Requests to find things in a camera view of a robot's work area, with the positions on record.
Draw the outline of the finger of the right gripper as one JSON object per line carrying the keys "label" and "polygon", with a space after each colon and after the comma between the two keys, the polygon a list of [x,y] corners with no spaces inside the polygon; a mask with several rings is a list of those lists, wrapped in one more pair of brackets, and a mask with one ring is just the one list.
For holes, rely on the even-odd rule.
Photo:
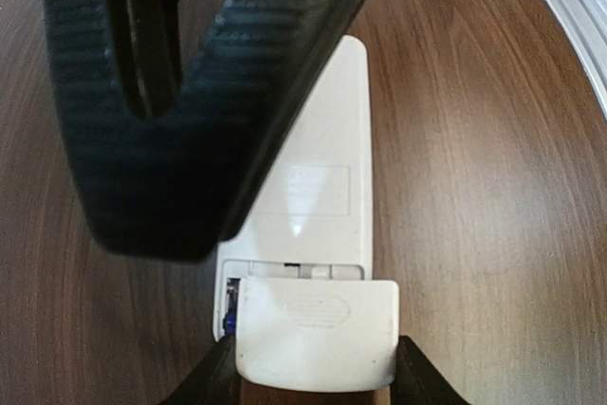
{"label": "finger of the right gripper", "polygon": [[364,1],[44,0],[94,239],[168,261],[231,239]]}

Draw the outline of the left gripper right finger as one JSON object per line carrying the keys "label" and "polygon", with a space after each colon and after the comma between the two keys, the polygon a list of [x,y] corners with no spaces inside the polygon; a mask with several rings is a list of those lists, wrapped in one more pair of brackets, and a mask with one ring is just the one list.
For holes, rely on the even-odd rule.
{"label": "left gripper right finger", "polygon": [[392,405],[469,405],[409,336],[398,340],[390,399]]}

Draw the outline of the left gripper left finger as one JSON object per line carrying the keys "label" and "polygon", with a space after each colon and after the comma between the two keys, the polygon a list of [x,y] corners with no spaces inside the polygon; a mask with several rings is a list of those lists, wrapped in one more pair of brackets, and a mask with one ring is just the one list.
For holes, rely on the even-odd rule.
{"label": "left gripper left finger", "polygon": [[241,378],[236,369],[235,337],[217,341],[200,363],[159,405],[239,405]]}

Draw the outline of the blue battery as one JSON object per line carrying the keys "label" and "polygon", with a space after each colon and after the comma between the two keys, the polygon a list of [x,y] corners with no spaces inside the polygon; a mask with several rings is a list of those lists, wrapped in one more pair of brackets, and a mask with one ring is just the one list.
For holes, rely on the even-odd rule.
{"label": "blue battery", "polygon": [[222,322],[223,330],[226,335],[234,334],[236,331],[236,312],[230,311],[228,312],[223,319]]}

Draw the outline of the white battery cover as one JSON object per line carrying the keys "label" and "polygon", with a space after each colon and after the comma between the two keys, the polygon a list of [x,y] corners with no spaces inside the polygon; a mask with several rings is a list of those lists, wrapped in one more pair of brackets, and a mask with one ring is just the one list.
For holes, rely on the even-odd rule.
{"label": "white battery cover", "polygon": [[241,281],[235,360],[244,379],[313,393],[384,388],[395,378],[399,287],[393,281]]}

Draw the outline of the white remote control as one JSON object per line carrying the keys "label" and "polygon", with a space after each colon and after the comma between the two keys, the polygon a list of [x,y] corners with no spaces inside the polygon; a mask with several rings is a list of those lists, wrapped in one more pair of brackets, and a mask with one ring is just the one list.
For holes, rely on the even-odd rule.
{"label": "white remote control", "polygon": [[212,333],[241,278],[369,280],[373,173],[368,55],[345,35],[297,117],[238,234],[219,245]]}

